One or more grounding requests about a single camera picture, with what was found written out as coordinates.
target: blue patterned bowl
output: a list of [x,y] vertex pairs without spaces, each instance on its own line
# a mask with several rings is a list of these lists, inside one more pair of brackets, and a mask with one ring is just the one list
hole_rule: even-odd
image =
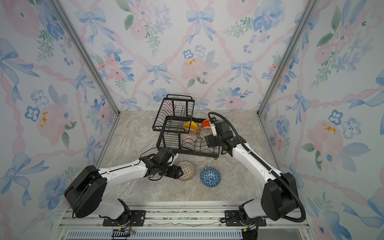
[[201,182],[207,187],[216,187],[221,181],[221,175],[214,167],[206,167],[200,174]]

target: wall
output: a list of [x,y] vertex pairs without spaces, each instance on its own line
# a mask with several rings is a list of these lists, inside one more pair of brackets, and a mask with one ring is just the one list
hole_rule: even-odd
[[383,10],[320,0],[263,112],[317,240],[384,239]]
[[306,2],[61,1],[121,110],[258,109]]
[[114,114],[45,1],[0,6],[0,239],[51,239]]

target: wallpapered panel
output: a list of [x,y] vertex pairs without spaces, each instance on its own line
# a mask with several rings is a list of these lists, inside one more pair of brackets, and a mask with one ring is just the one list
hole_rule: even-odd
[[47,2],[0,4],[0,238],[51,239],[115,116]]
[[121,110],[166,94],[196,109],[255,109],[306,1],[62,1]]
[[318,240],[384,239],[383,9],[321,0],[262,116]]

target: rack handle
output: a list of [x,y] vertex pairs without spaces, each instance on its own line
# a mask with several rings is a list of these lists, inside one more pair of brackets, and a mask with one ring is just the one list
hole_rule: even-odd
[[191,96],[187,96],[187,95],[179,95],[179,94],[167,94],[167,97],[168,96],[181,96],[181,97],[187,97],[187,98],[191,98],[193,99]]

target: wire rack tray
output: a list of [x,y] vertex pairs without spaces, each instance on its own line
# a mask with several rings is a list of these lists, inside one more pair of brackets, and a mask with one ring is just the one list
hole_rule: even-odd
[[[184,124],[186,121],[194,121],[199,126],[199,131],[201,130],[201,123],[205,120],[204,118],[180,118],[181,124]],[[161,147],[166,147],[168,149],[173,149],[180,154],[190,154],[203,157],[214,157],[218,158],[220,153],[220,147],[207,147],[205,139],[200,137],[200,134],[197,133],[197,140],[195,142],[185,142],[180,138],[180,132],[161,132],[157,140],[156,147],[160,149]]]
[[191,96],[168,94],[161,102],[152,129],[160,132],[189,133],[190,126],[184,129],[183,125],[192,120],[194,105],[195,100]]

